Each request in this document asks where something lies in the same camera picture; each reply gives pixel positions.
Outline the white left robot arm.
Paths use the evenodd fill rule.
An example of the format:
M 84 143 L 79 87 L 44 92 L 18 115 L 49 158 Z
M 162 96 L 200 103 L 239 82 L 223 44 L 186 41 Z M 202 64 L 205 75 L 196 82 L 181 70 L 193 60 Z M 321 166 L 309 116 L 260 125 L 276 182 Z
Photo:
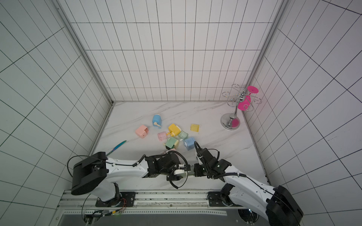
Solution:
M 109 158 L 105 152 L 98 152 L 74 164 L 71 194 L 91 194 L 110 203 L 121 199 L 117 184 L 120 178 L 165 175 L 173 183 L 190 171 L 191 165 L 186 158 L 173 149 L 163 154 L 143 155 L 138 161 L 117 160 Z

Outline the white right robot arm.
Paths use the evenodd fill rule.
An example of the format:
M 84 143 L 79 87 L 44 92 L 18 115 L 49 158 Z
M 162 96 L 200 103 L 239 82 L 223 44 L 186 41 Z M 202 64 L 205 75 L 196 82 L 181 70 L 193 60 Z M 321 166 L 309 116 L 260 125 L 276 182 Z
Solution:
M 214 157 L 209 149 L 194 143 L 199 166 L 195 176 L 225 183 L 224 203 L 240 205 L 268 220 L 271 226 L 299 226 L 303 211 L 283 186 L 273 187 L 242 173 L 230 162 Z

